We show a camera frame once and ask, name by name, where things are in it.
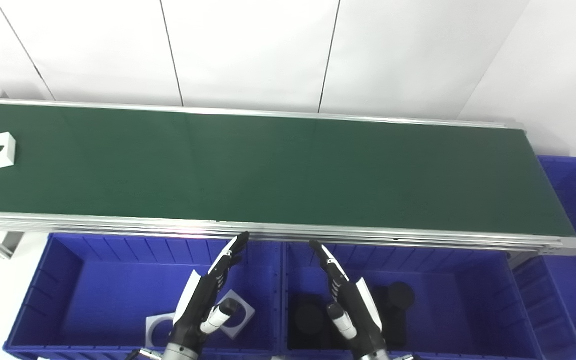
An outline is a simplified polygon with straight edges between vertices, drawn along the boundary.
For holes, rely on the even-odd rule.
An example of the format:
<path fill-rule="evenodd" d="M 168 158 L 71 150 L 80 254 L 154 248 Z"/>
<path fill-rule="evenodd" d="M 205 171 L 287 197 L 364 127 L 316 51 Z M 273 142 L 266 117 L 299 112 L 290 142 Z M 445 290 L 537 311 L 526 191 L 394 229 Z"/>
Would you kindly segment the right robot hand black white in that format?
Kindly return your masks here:
<path fill-rule="evenodd" d="M 340 262 L 318 240 L 309 241 L 326 272 L 333 302 L 326 307 L 328 316 L 355 360 L 388 360 L 383 325 L 374 298 L 364 278 L 352 282 Z"/>

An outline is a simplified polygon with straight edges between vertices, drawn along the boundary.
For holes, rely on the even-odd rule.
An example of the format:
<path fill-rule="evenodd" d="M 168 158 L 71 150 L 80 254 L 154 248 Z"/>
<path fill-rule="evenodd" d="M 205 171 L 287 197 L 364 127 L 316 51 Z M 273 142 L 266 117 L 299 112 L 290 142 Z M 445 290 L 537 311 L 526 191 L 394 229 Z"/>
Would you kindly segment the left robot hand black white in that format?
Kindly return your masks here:
<path fill-rule="evenodd" d="M 226 285 L 230 269 L 242 260 L 240 253 L 249 243 L 250 233 L 244 231 L 220 251 L 205 275 L 191 276 L 178 309 L 168 345 L 177 353 L 195 358 L 202 354 L 208 336 L 219 330 L 241 305 L 227 298 L 217 303 L 217 296 Z"/>

